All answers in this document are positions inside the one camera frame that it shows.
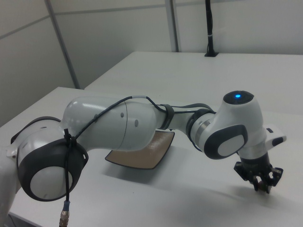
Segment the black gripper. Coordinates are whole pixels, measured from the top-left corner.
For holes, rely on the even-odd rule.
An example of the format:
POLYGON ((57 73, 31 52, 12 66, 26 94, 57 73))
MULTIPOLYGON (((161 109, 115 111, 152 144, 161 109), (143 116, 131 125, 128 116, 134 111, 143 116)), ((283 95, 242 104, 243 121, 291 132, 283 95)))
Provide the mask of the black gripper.
POLYGON ((249 181, 254 190, 258 191, 258 180, 256 176, 261 179, 265 178, 265 191, 270 193, 272 187, 276 187, 282 178, 282 168, 271 168, 268 153, 256 159, 241 158, 241 162, 236 162, 234 170, 244 180, 249 181))

